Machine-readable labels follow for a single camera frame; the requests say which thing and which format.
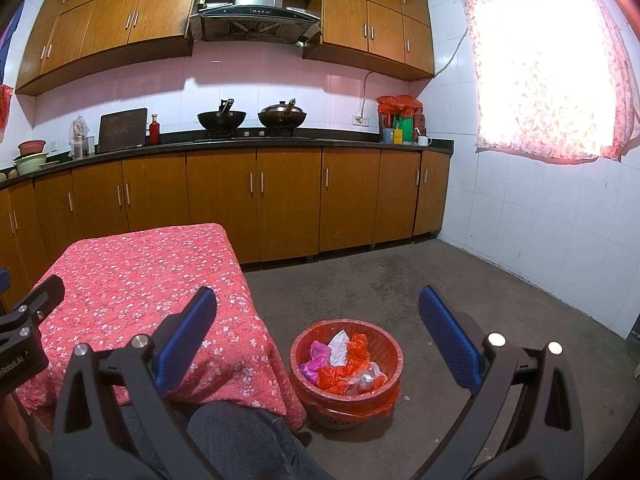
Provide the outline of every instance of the cutting board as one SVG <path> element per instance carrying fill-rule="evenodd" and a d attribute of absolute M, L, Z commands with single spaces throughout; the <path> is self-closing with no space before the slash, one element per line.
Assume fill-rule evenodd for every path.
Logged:
<path fill-rule="evenodd" d="M 100 118 L 98 153 L 115 152 L 145 144 L 146 108 L 106 114 Z"/>

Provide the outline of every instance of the jeans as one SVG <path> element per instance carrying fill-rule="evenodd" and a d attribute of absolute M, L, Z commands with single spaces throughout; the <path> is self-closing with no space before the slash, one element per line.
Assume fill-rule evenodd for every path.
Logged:
<path fill-rule="evenodd" d="M 133 406 L 121 409 L 140 458 L 164 472 Z M 205 404 L 188 418 L 187 434 L 225 480 L 335 480 L 308 453 L 284 421 L 231 402 Z"/>

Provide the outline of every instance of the blue gripper pad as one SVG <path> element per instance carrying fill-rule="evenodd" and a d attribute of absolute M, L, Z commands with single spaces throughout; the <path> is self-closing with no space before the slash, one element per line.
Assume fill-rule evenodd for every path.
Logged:
<path fill-rule="evenodd" d="M 430 286 L 420 291 L 418 313 L 458 386 L 475 395 L 482 385 L 481 357 Z"/>
<path fill-rule="evenodd" d="M 11 286 L 11 275 L 6 269 L 0 269 L 0 294 L 9 290 Z"/>
<path fill-rule="evenodd" d="M 194 355 L 216 319 L 216 295 L 210 288 L 202 288 L 187 308 L 184 319 L 156 357 L 155 384 L 161 397 L 180 386 Z"/>

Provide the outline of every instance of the concrete floor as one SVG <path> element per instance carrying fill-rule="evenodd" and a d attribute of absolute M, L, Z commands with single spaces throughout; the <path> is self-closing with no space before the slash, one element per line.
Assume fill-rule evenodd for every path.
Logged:
<path fill-rule="evenodd" d="M 640 403 L 640 342 L 623 341 L 547 293 L 440 240 L 322 258 L 287 267 L 245 269 L 255 307 L 288 366 L 296 336 L 323 319 L 353 317 L 385 328 L 404 352 L 402 394 L 393 417 L 346 431 L 311 425 L 307 449 L 338 480 L 409 478 L 437 446 L 468 399 L 453 381 L 417 313 L 435 285 L 486 332 L 517 345 L 562 343 L 582 408 L 585 473 L 608 453 Z M 517 392 L 506 407 L 513 409 Z M 501 417 L 479 460 L 491 456 L 511 414 Z"/>

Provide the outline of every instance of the electrical outlet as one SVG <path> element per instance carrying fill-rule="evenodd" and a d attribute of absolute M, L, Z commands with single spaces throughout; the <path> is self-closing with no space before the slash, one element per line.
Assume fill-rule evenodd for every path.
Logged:
<path fill-rule="evenodd" d="M 353 119 L 351 119 L 351 124 L 354 126 L 369 126 L 369 118 L 354 115 Z"/>

